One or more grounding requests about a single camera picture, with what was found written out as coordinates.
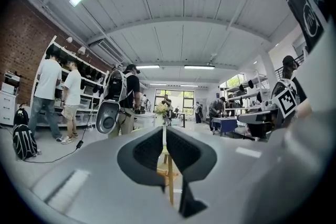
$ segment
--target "red brick wall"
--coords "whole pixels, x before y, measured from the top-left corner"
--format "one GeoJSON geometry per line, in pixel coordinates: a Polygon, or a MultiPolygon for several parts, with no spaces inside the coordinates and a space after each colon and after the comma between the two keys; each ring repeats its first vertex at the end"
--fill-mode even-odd
{"type": "MultiPolygon", "coordinates": [[[[9,0],[0,20],[0,82],[4,81],[5,71],[21,74],[18,103],[30,104],[35,74],[50,41],[77,52],[80,45],[75,41],[65,41],[68,35],[49,21],[27,0],[9,0]]],[[[102,71],[109,67],[97,57],[85,54],[84,61],[102,71]]]]}

